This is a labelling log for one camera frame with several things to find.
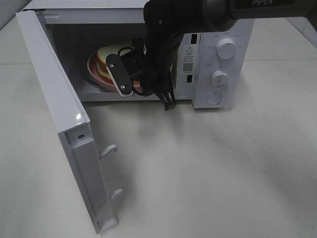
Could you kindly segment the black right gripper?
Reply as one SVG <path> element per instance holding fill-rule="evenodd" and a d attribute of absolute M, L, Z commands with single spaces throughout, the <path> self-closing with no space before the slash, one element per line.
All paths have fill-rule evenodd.
<path fill-rule="evenodd" d="M 145 38 L 145 65 L 142 87 L 145 95 L 156 94 L 164 104 L 165 111 L 174 109 L 171 67 L 176 59 L 182 32 L 170 33 L 148 30 Z"/>

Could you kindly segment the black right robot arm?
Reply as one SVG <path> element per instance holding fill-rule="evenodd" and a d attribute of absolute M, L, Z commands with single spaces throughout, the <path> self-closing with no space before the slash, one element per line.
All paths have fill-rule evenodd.
<path fill-rule="evenodd" d="M 186 33 L 224 32 L 239 19 L 305 17 L 317 26 L 315 0 L 150 0 L 143 8 L 147 34 L 143 85 L 173 109 L 170 67 Z"/>

